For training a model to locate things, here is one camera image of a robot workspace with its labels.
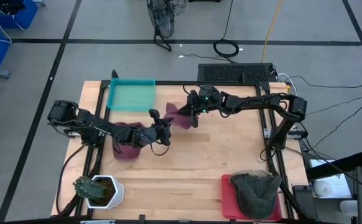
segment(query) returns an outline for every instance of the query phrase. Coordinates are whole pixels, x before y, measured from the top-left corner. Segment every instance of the gray cap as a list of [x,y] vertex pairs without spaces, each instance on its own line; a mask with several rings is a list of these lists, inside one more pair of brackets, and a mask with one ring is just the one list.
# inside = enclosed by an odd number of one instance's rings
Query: gray cap
[[246,170],[231,174],[239,209],[249,218],[265,220],[275,209],[275,196],[282,177],[263,170]]

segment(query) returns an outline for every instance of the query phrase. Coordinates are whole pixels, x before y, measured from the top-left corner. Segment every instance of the red cutting board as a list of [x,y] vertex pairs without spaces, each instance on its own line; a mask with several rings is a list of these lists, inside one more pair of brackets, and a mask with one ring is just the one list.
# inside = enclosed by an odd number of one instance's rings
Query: red cutting board
[[[223,216],[228,219],[254,221],[252,218],[243,215],[239,209],[235,196],[235,188],[229,182],[229,179],[229,174],[221,176],[221,209],[223,211]],[[271,216],[265,219],[265,221],[279,221],[281,218],[281,205],[279,203],[278,194],[276,194],[275,209]]]

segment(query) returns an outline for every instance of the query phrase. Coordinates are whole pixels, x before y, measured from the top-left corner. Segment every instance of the green plastic tray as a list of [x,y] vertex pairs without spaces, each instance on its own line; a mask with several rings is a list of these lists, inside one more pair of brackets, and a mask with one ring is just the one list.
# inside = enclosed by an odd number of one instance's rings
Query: green plastic tray
[[118,111],[149,111],[155,97],[155,80],[112,78],[106,106]]

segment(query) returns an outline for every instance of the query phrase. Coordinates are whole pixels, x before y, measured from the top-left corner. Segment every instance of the cactus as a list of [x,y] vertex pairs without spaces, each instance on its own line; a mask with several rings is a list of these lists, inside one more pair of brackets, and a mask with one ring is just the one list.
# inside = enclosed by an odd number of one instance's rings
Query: cactus
[[73,186],[79,196],[92,200],[103,198],[104,190],[107,188],[85,176],[77,178]]

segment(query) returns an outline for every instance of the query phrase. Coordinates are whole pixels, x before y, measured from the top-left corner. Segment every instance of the wooden table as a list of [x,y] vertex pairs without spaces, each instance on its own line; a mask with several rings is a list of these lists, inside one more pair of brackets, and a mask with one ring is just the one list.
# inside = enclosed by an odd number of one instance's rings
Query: wooden table
[[[100,83],[84,83],[80,108],[92,113],[95,111]],[[285,83],[270,83],[270,87],[272,93],[286,91]],[[198,87],[186,86],[186,89],[198,90]],[[240,97],[256,96],[252,86],[218,86],[217,89]],[[107,95],[108,90],[104,95],[104,104]],[[154,109],[159,110],[163,117],[167,102],[181,107],[186,99],[181,85],[157,85]],[[282,118],[275,114],[279,124]],[[147,112],[111,111],[109,120],[125,123],[139,121],[145,126],[153,123]],[[221,214],[221,176],[247,169],[267,170],[266,162],[259,158],[259,153],[264,149],[264,140],[258,110],[242,111],[226,119],[213,111],[199,117],[198,128],[183,130],[172,126],[171,133],[171,146],[164,156],[153,155],[147,146],[136,161],[114,159],[111,137],[106,137],[100,174],[117,178],[124,184],[125,194],[120,205],[111,210],[95,210],[93,218],[136,220],[140,214],[145,214],[147,220],[227,220]],[[80,143],[80,138],[70,140],[65,160],[80,147]],[[286,145],[300,151],[296,140],[288,140]],[[161,153],[165,148],[155,144],[153,150]],[[84,150],[68,163],[63,173],[60,209],[75,194],[72,182],[83,173]],[[301,155],[290,150],[283,150],[282,153],[290,190],[293,185],[307,185]],[[287,217],[283,194],[279,196],[282,216]],[[85,204],[82,214],[86,212]]]

